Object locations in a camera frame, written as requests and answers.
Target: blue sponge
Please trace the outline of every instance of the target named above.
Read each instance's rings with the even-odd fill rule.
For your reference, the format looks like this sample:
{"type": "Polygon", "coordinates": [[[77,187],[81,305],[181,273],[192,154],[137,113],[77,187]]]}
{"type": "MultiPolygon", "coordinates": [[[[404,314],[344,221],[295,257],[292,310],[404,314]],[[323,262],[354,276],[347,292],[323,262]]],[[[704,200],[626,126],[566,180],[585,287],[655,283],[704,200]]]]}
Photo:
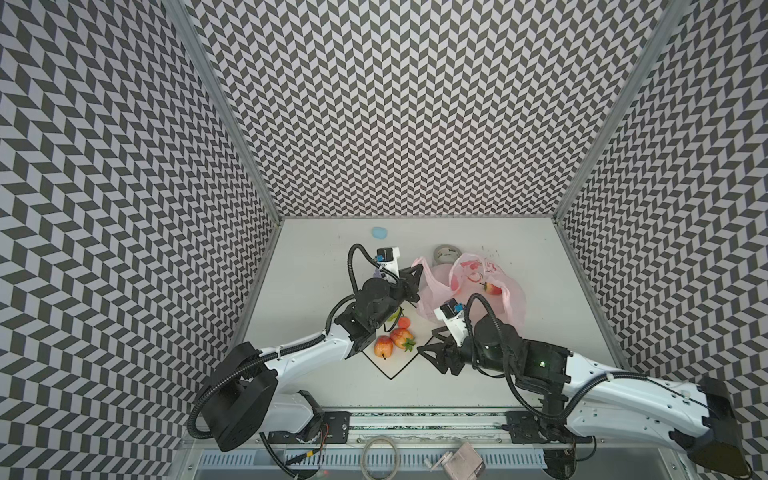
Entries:
{"type": "Polygon", "coordinates": [[[386,238],[386,228],[373,227],[373,229],[371,230],[371,235],[373,235],[373,238],[378,238],[379,240],[383,240],[386,238]]]}

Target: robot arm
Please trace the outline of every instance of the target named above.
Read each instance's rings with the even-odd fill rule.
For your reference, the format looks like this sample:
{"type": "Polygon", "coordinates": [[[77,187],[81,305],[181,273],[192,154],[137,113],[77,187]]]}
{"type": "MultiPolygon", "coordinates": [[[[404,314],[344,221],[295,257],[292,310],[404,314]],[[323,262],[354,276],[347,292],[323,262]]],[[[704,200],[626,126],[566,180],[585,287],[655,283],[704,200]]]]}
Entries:
{"type": "Polygon", "coordinates": [[[686,452],[693,463],[717,472],[749,474],[724,382],[707,377],[698,384],[653,379],[560,346],[522,339],[513,326],[495,319],[485,299],[478,297],[488,315],[472,327],[465,317],[472,296],[467,306],[450,300],[435,311],[446,324],[432,331],[438,342],[418,351],[443,374],[450,369],[458,375],[466,364],[503,372],[528,410],[520,416],[525,421],[509,425],[513,442],[515,431],[524,434],[521,443],[537,437],[568,443],[574,435],[633,439],[686,452]],[[541,410],[530,406],[517,389],[543,395],[541,410]]]}
{"type": "MultiPolygon", "coordinates": [[[[322,409],[308,392],[284,389],[314,369],[363,351],[403,301],[419,300],[422,269],[398,271],[396,248],[380,249],[374,260],[362,247],[353,246],[348,262],[353,286],[355,249],[362,250],[388,278],[368,279],[362,289],[339,302],[322,332],[261,351],[249,343],[235,347],[196,398],[187,422],[193,437],[214,437],[222,451],[236,448],[258,432],[291,432],[307,442],[316,437],[322,409]],[[198,413],[209,432],[197,429],[198,413]]],[[[488,315],[473,327],[464,314],[475,296],[467,307],[449,301],[435,311],[446,324],[432,331],[438,342],[418,351],[443,374],[450,369],[458,375],[466,364],[503,372],[511,392],[528,410],[525,421],[508,426],[513,442],[516,429],[525,430],[523,443],[537,437],[563,443],[593,435],[629,438],[685,451],[694,463],[728,475],[748,473],[739,426],[722,382],[705,378],[694,385],[651,379],[601,365],[560,346],[522,339],[513,326],[495,318],[482,296],[476,296],[488,315]],[[543,395],[541,411],[530,406],[518,389],[543,395]],[[583,400],[599,403],[587,406],[583,400]]]]}
{"type": "Polygon", "coordinates": [[[354,293],[331,310],[322,332],[277,348],[257,350],[250,343],[233,348],[204,380],[195,398],[187,419],[190,435],[215,438],[223,452],[258,432],[290,432],[305,442],[315,438],[322,424],[322,409],[308,392],[286,394],[284,390],[314,369],[362,352],[402,302],[419,301],[422,266],[397,270],[397,257],[397,247],[378,249],[373,259],[361,245],[353,245],[347,270],[354,293]],[[357,250],[381,273],[366,280],[359,290],[352,269],[357,250]],[[197,428],[199,415],[209,431],[197,428]]]}

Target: chevron patterned wall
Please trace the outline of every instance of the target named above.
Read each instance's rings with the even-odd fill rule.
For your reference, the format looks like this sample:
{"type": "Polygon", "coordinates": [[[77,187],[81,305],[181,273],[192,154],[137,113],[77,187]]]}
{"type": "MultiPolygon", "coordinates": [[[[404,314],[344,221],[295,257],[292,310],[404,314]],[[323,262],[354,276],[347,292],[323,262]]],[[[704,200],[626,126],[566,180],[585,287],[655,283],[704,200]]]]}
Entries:
{"type": "Polygon", "coordinates": [[[0,478],[164,473],[270,234],[156,0],[0,2],[0,478]]]}
{"type": "Polygon", "coordinates": [[[187,9],[281,214],[551,214],[666,1],[187,9]]]}
{"type": "Polygon", "coordinates": [[[678,29],[564,223],[631,363],[726,379],[765,480],[768,4],[678,29]]]}

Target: metal bracket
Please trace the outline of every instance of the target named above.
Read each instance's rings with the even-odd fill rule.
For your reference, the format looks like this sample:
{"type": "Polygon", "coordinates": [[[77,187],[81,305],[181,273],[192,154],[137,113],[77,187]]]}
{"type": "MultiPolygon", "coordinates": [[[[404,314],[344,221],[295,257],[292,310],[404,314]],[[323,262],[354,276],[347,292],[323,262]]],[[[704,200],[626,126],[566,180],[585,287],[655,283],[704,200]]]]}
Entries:
{"type": "MultiPolygon", "coordinates": [[[[325,424],[329,427],[326,444],[346,443],[346,438],[349,435],[349,412],[325,412],[322,425],[325,424]]],[[[267,441],[277,445],[306,444],[306,442],[299,440],[298,434],[290,432],[270,432],[267,441]]]]}
{"type": "MultiPolygon", "coordinates": [[[[512,443],[548,443],[558,442],[559,439],[553,439],[545,436],[541,433],[538,419],[530,412],[506,412],[505,417],[507,419],[507,425],[504,426],[504,430],[509,432],[509,437],[512,443]]],[[[568,437],[570,441],[576,443],[591,443],[591,437],[580,437],[570,432],[565,431],[562,433],[568,437]]],[[[554,436],[560,435],[559,430],[555,432],[554,436]]]]}

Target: plastic bag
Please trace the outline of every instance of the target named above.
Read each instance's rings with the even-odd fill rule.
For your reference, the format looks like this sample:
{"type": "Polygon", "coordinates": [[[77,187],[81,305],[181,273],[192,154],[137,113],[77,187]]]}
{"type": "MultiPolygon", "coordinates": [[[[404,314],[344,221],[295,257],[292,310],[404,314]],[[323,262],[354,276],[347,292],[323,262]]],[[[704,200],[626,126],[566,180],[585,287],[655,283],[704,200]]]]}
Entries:
{"type": "MultiPolygon", "coordinates": [[[[451,264],[430,267],[424,257],[417,258],[413,265],[423,265],[422,284],[419,288],[419,315],[435,323],[440,323],[434,310],[451,298],[459,303],[467,303],[473,293],[483,295],[494,313],[502,322],[508,323],[521,331],[525,322],[525,294],[520,285],[508,277],[495,263],[474,253],[463,253],[451,264]],[[497,290],[486,285],[497,286],[497,290]]],[[[485,308],[479,301],[472,304],[469,319],[472,324],[485,316],[485,308]]]]}

